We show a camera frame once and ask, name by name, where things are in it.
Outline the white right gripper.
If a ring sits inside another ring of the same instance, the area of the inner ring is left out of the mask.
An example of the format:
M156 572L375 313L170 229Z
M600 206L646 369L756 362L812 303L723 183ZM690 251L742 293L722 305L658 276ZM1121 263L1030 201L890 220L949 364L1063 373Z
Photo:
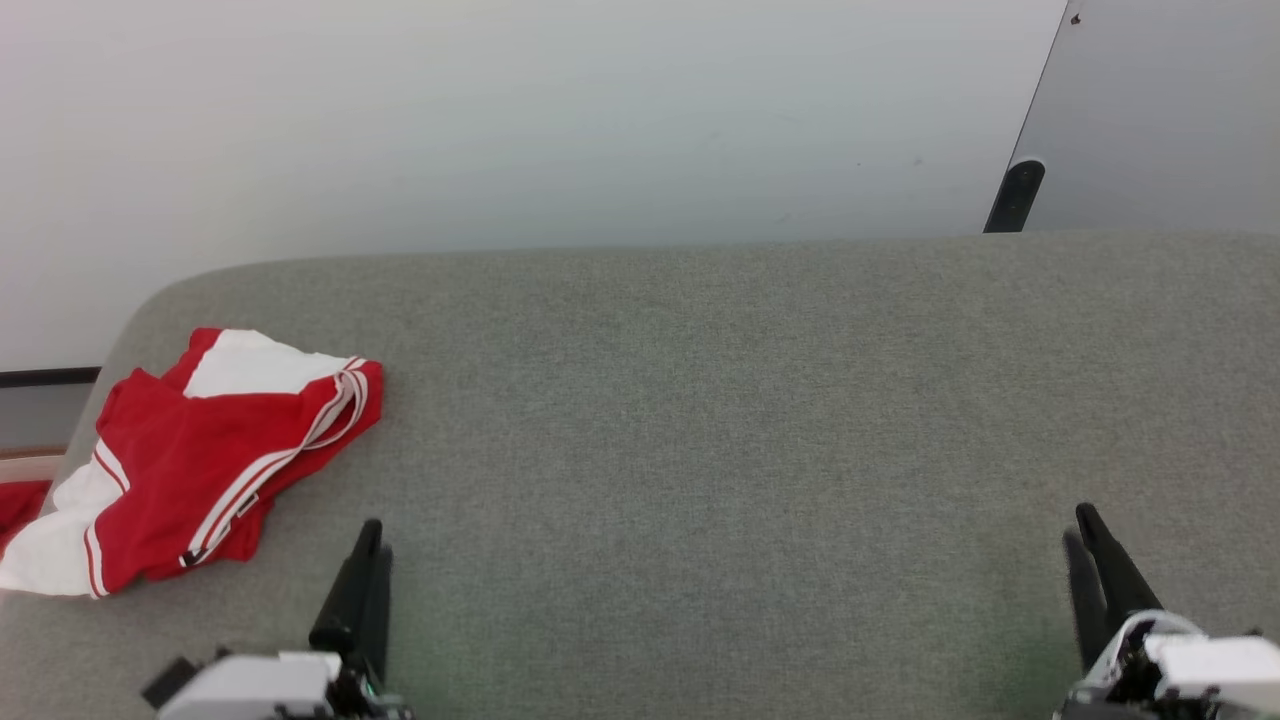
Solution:
M1279 716L1277 644L1257 634L1212 637L1162 611L1098 509L1078 503L1075 521L1062 547L1080 666L1088 671L1069 689L1057 719Z

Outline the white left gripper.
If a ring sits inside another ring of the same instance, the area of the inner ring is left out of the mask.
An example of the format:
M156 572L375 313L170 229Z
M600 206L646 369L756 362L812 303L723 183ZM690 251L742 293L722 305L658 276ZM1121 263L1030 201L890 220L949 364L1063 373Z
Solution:
M317 652L175 659L155 678L156 719L411 719L387 679L393 551L367 519L310 629ZM361 659L346 660L361 646Z

